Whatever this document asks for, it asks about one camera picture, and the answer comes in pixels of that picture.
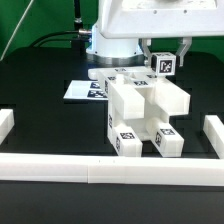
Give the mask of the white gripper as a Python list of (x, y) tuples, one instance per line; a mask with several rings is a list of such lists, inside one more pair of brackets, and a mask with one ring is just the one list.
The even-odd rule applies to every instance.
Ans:
[[(224, 0), (99, 0), (98, 27), (105, 38), (182, 37), (176, 52), (182, 67), (191, 37), (224, 35)], [(139, 46), (150, 67), (151, 40)]]

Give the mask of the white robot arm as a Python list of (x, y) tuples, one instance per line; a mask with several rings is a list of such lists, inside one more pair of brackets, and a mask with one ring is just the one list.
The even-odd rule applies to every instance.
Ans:
[(194, 37), (224, 35), (224, 0), (98, 0), (87, 53), (111, 64), (127, 62), (155, 38), (178, 38), (179, 60)]

